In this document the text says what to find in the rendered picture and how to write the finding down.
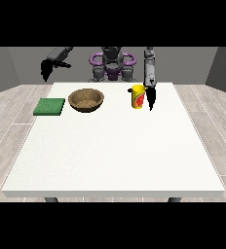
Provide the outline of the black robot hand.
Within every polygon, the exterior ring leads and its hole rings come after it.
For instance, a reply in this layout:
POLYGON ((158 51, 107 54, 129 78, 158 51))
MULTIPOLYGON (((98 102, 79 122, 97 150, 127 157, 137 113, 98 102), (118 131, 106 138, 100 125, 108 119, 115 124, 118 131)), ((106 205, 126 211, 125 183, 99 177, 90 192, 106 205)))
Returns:
POLYGON ((155 88, 145 88, 145 96, 147 98, 149 109, 152 110, 156 101, 156 89, 155 88))
POLYGON ((41 62, 41 75, 45 82, 48 81, 50 75, 53 72, 54 67, 55 68, 58 68, 58 67, 70 68, 71 65, 66 62, 62 62, 62 61, 49 60, 49 59, 43 60, 41 62))

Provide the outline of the green square pad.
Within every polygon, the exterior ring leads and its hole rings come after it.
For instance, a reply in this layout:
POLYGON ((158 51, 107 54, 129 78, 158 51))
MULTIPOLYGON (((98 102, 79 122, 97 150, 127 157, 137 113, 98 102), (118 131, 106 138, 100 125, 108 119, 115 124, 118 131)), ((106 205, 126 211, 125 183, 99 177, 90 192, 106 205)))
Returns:
POLYGON ((41 98, 34 111, 34 116, 59 116, 61 114, 64 98, 41 98))

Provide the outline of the brown wooden bowl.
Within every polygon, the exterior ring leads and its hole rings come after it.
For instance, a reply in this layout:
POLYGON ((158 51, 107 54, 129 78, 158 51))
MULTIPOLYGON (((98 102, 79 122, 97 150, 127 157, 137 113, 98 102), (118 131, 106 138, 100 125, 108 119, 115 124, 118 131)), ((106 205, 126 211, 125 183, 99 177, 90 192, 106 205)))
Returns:
POLYGON ((70 106, 81 113, 95 111, 103 100, 103 93, 97 89, 77 89, 68 96, 70 106))

